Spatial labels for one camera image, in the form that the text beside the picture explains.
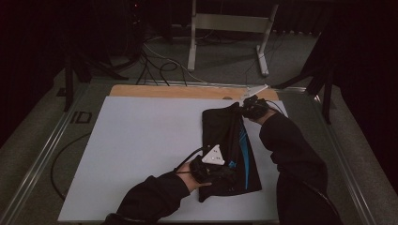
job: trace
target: gray floor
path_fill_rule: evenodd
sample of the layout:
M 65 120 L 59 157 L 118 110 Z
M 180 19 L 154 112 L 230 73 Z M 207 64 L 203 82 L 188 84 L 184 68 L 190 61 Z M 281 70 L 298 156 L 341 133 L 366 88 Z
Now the gray floor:
M 205 85 L 220 85 L 220 83 L 273 85 L 298 75 L 316 42 L 316 38 L 309 36 L 272 34 L 266 48 L 269 76 L 265 78 L 260 75 L 254 51 L 261 36 L 235 33 L 224 35 L 230 38 L 223 37 L 222 44 L 209 45 L 202 39 L 197 40 L 195 71 L 190 74 L 184 70 L 188 62 L 190 44 L 187 37 L 176 37 L 173 45 L 162 38 L 154 38 L 145 44 L 144 50 L 148 55 L 172 58 L 150 58 L 158 67 L 171 62 L 170 60 L 177 61 L 184 67 L 182 70 L 185 80 L 190 85 L 204 82 Z M 233 41 L 231 38 L 243 38 L 243 40 Z M 123 59 L 115 59 L 115 62 L 122 61 Z M 121 75 L 130 78 L 124 83 L 135 83 L 143 67 L 143 64 L 138 62 L 128 69 L 119 71 Z M 173 68 L 173 66 L 168 65 L 165 68 Z M 150 71 L 158 84 L 165 84 L 161 80 L 158 69 L 150 67 Z M 65 100 L 55 96 L 58 89 L 63 87 L 61 73 L 55 78 L 54 88 L 38 103 L 2 147 L 0 151 L 1 212 L 6 212 L 11 201 L 15 199 L 18 187 L 26 186 L 25 181 L 33 180 L 31 189 L 22 198 L 23 204 L 13 211 L 15 213 L 15 217 L 12 217 L 13 224 L 59 224 L 56 220 L 62 207 L 62 200 L 56 195 L 50 180 L 50 168 L 55 154 L 68 143 L 91 131 L 103 99 L 109 94 L 113 84 L 120 83 L 98 71 L 93 71 L 93 73 L 96 77 L 90 84 L 79 87 L 76 85 L 76 93 L 80 91 L 83 93 L 81 98 L 75 99 L 77 104 L 71 109 L 72 112 L 92 113 L 90 123 L 68 122 L 65 130 L 59 134 L 59 142 L 54 142 L 52 148 L 46 144 L 60 119 L 66 117 L 63 113 Z M 162 75 L 170 83 L 184 84 L 180 68 L 164 71 Z M 307 79 L 294 86 L 305 87 L 308 82 Z M 155 84 L 149 74 L 146 75 L 146 83 Z M 294 112 L 292 114 L 296 116 L 296 119 L 293 119 L 304 130 L 306 138 L 314 145 L 314 148 L 322 148 L 326 144 L 330 149 L 339 149 L 337 153 L 319 151 L 319 154 L 328 163 L 331 174 L 329 195 L 337 205 L 345 224 L 398 224 L 397 196 L 376 162 L 352 114 L 344 104 L 338 87 L 333 87 L 331 126 L 326 125 L 319 118 L 315 119 L 313 110 L 319 109 L 305 95 L 280 93 L 280 98 L 287 102 L 288 111 Z M 331 137 L 313 128 L 328 130 L 327 134 Z M 57 160 L 54 180 L 62 192 L 68 191 L 87 140 L 88 137 L 73 143 Z M 43 165 L 42 171 L 38 171 L 38 176 L 34 179 L 25 177 L 40 151 L 45 147 L 53 149 L 53 153 L 47 156 L 48 160 Z

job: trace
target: white board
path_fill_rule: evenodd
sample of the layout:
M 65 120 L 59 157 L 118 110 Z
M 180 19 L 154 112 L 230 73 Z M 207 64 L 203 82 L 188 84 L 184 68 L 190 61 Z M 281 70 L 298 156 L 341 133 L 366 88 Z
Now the white board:
M 126 193 L 149 175 L 170 172 L 201 147 L 202 111 L 234 100 L 107 97 L 85 148 L 58 220 L 103 221 Z M 285 112 L 280 101 L 275 101 Z M 244 121 L 263 189 L 198 202 L 197 191 L 165 222 L 264 221 L 278 219 L 278 172 L 261 143 L 260 126 Z

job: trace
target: wooden surface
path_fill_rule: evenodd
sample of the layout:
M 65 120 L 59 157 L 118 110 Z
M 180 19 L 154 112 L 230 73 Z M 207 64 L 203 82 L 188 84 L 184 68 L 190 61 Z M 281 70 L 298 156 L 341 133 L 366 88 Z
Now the wooden surface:
M 234 87 L 186 87 L 186 86 L 148 86 L 118 84 L 112 88 L 110 96 L 114 97 L 153 97 L 153 98 L 207 98 L 207 99 L 240 99 L 246 88 Z M 266 100 L 279 100 L 272 89 L 265 89 L 256 94 Z

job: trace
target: black sweatshirt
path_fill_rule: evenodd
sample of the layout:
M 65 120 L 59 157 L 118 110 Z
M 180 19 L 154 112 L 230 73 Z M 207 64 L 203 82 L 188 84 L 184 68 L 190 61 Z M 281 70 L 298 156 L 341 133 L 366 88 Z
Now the black sweatshirt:
M 278 165 L 277 204 L 281 225 L 341 224 L 327 198 L 328 171 L 324 161 L 304 140 L 299 128 L 280 113 L 261 127 L 260 139 L 272 151 Z M 190 193 L 172 172 L 149 176 L 125 196 L 117 213 L 126 218 L 156 222 L 179 208 Z M 121 225 L 120 219 L 107 217 L 103 225 Z

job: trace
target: person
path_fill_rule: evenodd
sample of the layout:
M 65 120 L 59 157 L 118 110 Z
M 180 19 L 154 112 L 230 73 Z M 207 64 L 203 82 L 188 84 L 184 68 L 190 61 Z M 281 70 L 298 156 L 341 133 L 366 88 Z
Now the person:
M 273 108 L 250 120 L 261 126 L 260 140 L 272 151 L 271 159 L 280 173 L 276 193 L 280 224 L 343 224 L 327 195 L 326 164 L 305 141 L 299 128 Z M 102 224 L 156 223 L 173 214 L 183 198 L 199 187 L 211 185 L 196 182 L 189 170 L 188 162 L 177 172 L 149 176 L 127 193 L 116 213 L 110 214 Z

